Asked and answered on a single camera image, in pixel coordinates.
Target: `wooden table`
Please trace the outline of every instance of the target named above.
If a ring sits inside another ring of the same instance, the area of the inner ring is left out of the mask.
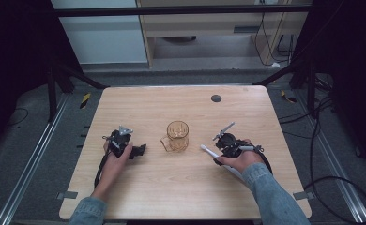
[[[211,97],[220,95],[221,102]],[[166,152],[160,139],[175,120],[189,125],[189,146]],[[114,219],[255,219],[260,218],[252,193],[233,174],[217,166],[205,144],[220,154],[212,139],[228,132],[265,148],[277,181],[289,193],[303,191],[282,130],[263,86],[112,87],[104,90],[84,148],[69,184],[78,192],[65,199],[61,218],[69,218],[80,199],[93,191],[104,154],[102,136],[119,125],[133,129],[131,141],[147,144],[145,154],[127,163],[111,195],[106,218]],[[306,216],[307,200],[298,201]]]

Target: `blue denim sleeve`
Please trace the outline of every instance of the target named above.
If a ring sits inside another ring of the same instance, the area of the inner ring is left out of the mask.
[[[82,199],[69,219],[69,224],[103,224],[107,205],[100,199]]]
[[[297,202],[279,185],[265,164],[252,164],[242,172],[242,177],[259,206],[263,224],[310,224]]]

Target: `white wall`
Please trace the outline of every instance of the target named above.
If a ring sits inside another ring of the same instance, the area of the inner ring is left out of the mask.
[[[134,0],[52,0],[54,8],[134,8]],[[60,18],[80,64],[146,63],[138,16]]]

